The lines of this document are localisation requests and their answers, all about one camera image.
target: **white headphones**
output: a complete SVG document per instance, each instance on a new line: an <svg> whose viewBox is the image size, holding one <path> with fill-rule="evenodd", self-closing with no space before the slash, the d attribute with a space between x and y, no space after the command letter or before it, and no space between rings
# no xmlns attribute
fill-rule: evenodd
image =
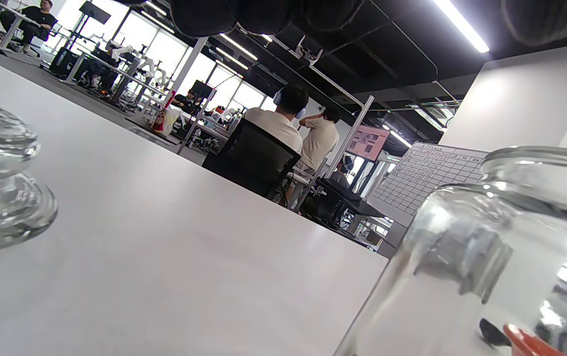
<svg viewBox="0 0 567 356"><path fill-rule="evenodd" d="M273 103L275 105L279 105L279 102L281 102L282 99L282 91L281 89L275 94L275 97L273 97ZM296 117L297 119L301 119L304 115L306 115L306 108L302 108L301 111L299 111L298 113L296 113L296 115L294 115L294 117Z"/></svg>

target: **monitor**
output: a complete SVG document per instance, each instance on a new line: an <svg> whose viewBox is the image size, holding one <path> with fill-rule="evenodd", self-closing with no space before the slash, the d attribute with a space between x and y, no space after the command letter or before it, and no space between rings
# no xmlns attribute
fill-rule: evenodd
<svg viewBox="0 0 567 356"><path fill-rule="evenodd" d="M383 128L360 125L345 152L375 161L390 131Z"/></svg>
<svg viewBox="0 0 567 356"><path fill-rule="evenodd" d="M79 11L82 12L82 14L86 14L87 16L95 19L96 21L102 23L103 25L105 25L105 23L107 22L107 20L110 19L111 14L103 11L102 9L100 9L97 5L87 1L84 2L84 4L82 5L82 7L79 8Z"/></svg>

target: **black hair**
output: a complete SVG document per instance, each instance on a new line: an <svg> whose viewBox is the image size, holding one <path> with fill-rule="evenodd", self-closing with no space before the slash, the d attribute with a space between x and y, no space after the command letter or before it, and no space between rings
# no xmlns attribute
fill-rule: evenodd
<svg viewBox="0 0 567 356"><path fill-rule="evenodd" d="M301 86L288 84L281 90L281 100L277 108L288 114L296 115L308 105L308 91Z"/></svg>
<svg viewBox="0 0 567 356"><path fill-rule="evenodd" d="M341 164L342 165L340 166L340 171L342 173L347 173L354 168L354 161L351 158L349 158L349 156L343 156Z"/></svg>
<svg viewBox="0 0 567 356"><path fill-rule="evenodd" d="M324 116L325 119L333 122L334 124L340 121L340 115L338 114L338 110L336 110L335 108L325 108Z"/></svg>

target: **black t-shirt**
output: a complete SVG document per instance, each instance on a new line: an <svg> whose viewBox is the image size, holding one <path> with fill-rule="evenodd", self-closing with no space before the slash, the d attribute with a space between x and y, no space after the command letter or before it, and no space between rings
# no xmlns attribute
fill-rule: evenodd
<svg viewBox="0 0 567 356"><path fill-rule="evenodd" d="M55 16L49 13L43 13L37 6L29 6L22 9L24 16L42 25L50 25L51 29L57 23Z"/></svg>

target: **computer monitor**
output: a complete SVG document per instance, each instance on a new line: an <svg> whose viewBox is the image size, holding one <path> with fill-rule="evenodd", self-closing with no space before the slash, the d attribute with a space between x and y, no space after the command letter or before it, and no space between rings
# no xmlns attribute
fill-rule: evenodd
<svg viewBox="0 0 567 356"><path fill-rule="evenodd" d="M96 21L102 23L103 25L105 25L105 23L107 22L107 20L110 19L111 14L103 11L102 9L100 9L97 5L87 1L84 2L84 4L82 5L82 7L79 8L79 11L82 12L82 14L86 14L87 16L95 19Z"/></svg>

